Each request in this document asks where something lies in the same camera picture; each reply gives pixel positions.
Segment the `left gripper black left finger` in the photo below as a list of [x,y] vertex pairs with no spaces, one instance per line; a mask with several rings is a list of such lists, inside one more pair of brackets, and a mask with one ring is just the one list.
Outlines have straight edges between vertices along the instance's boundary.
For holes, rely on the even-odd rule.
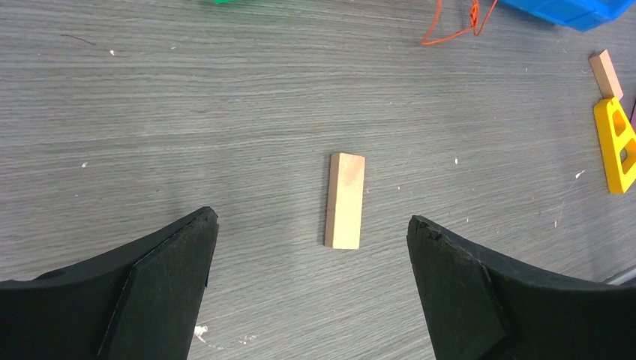
[[3,359],[186,359],[218,237],[209,207],[91,259],[1,283]]

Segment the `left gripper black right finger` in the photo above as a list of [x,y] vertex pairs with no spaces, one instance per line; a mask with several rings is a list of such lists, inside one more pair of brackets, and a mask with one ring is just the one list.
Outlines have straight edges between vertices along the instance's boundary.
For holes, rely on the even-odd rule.
[[557,274],[422,216],[406,242],[437,359],[633,359],[635,282]]

